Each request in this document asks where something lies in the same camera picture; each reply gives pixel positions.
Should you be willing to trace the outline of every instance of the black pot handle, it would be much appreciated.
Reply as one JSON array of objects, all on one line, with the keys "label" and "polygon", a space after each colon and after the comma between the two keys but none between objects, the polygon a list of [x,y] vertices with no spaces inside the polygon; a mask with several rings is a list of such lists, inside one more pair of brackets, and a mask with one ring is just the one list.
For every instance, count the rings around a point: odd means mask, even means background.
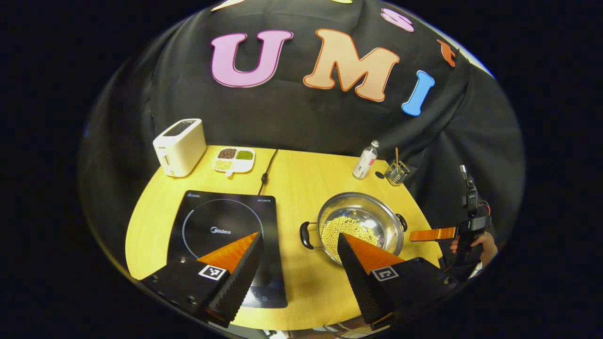
[{"label": "black pot handle", "polygon": [[398,219],[400,219],[400,223],[402,224],[402,227],[404,228],[404,232],[406,232],[406,230],[408,229],[408,225],[406,224],[406,220],[404,220],[404,217],[399,215],[398,213],[396,213],[396,216],[398,217]]},{"label": "black pot handle", "polygon": [[306,221],[305,223],[301,224],[300,238],[302,240],[301,243],[304,246],[306,246],[308,249],[313,250],[314,246],[312,246],[312,244],[310,244],[310,233],[308,232],[308,225],[310,225],[310,221]]}]

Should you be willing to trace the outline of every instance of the white divided plate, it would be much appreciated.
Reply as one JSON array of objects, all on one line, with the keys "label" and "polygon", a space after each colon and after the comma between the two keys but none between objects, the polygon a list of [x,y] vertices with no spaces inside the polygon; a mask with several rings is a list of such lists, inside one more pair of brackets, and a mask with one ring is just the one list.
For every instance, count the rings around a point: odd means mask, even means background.
[{"label": "white divided plate", "polygon": [[[222,150],[226,150],[226,149],[235,149],[236,153],[235,153],[235,157],[232,159],[222,159],[219,158],[218,155],[220,154],[220,152],[222,152]],[[236,156],[239,154],[240,151],[249,151],[252,153],[253,158],[251,158],[251,160],[246,160],[246,159],[237,159]],[[245,173],[245,172],[249,172],[251,171],[251,169],[253,168],[253,163],[256,161],[256,152],[254,150],[252,150],[251,148],[244,148],[244,147],[224,147],[222,148],[219,152],[218,155],[216,155],[216,158],[213,160],[213,169],[215,169],[216,171],[219,172],[226,172],[226,176],[230,177],[233,173]],[[226,161],[226,162],[231,162],[232,166],[229,169],[218,169],[216,168],[216,162],[217,161]]]}]

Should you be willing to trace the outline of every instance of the yellow table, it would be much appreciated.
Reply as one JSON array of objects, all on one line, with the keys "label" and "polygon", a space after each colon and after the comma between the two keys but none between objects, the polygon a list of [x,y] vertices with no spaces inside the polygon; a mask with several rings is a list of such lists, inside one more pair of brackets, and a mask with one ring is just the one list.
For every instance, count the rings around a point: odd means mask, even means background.
[{"label": "yellow table", "polygon": [[[274,150],[254,148],[256,161],[247,173],[227,178],[212,169],[222,146],[208,146],[193,172],[185,178],[166,176],[159,168],[147,184],[132,213],[125,240],[130,274],[143,279],[166,264],[169,237],[184,193],[189,190],[231,194],[257,194]],[[241,307],[234,325],[256,329],[298,330],[342,322],[360,315],[342,266],[322,249],[308,250],[299,236],[304,221],[316,222],[322,205],[342,192],[361,192],[381,200],[404,216],[408,230],[400,257],[421,256],[439,267],[442,257],[435,242],[410,242],[409,233],[431,229],[404,185],[391,186],[379,179],[387,163],[377,160],[364,180],[352,176],[357,157],[279,150],[262,195],[273,195],[279,233],[280,258],[289,305],[286,308]],[[320,245],[316,231],[311,243]]]}]

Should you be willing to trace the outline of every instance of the toaster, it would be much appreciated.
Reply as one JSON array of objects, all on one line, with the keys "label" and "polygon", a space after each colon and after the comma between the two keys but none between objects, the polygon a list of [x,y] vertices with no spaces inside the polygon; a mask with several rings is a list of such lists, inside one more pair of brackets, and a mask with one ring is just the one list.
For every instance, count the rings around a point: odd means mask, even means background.
[{"label": "toaster", "polygon": [[171,177],[186,177],[205,153],[205,134],[201,119],[183,119],[168,127],[153,140],[163,172]]}]

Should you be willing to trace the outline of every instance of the stainless steel pot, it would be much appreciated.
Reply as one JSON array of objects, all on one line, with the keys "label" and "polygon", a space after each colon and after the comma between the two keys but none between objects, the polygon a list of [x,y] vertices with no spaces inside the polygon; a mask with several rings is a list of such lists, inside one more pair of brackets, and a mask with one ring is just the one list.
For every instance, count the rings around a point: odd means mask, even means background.
[{"label": "stainless steel pot", "polygon": [[[401,215],[394,213],[386,204],[370,195],[358,192],[340,193],[324,203],[320,213],[318,213],[318,221],[315,223],[321,242],[321,246],[316,248],[324,249],[331,259],[339,265],[341,265],[341,261],[337,260],[333,253],[330,253],[324,247],[322,230],[329,221],[341,216],[355,219],[371,229],[380,248],[396,256],[402,251],[404,232],[406,232],[408,226]],[[308,225],[310,224],[314,223],[306,221],[301,224],[300,238],[305,247],[313,250],[315,247],[310,244],[310,233],[308,232]]]}]

